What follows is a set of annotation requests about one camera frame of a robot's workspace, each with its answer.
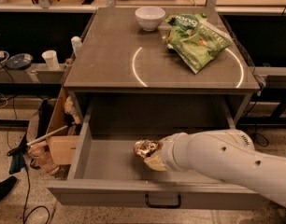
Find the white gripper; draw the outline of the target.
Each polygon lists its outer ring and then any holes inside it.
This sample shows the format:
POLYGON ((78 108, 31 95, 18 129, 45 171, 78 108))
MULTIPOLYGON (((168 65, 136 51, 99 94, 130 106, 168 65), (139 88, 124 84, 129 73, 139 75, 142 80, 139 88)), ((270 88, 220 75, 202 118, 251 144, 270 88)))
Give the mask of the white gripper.
POLYGON ((147 157, 144 162, 153 171, 164 172, 167 169, 176 172, 192 170, 187 154, 188 145, 192 139, 191 134, 174 133, 158 141, 163 145, 160 155, 147 157))

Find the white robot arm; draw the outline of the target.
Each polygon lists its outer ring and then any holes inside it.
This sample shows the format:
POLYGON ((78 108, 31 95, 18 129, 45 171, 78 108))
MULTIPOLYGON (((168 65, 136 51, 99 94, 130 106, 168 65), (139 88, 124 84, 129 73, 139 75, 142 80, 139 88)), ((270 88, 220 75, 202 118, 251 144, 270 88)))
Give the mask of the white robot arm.
POLYGON ((152 170, 195 170, 286 207, 286 158, 255 150, 240 130, 175 133, 157 142, 145 141, 140 155, 152 170))

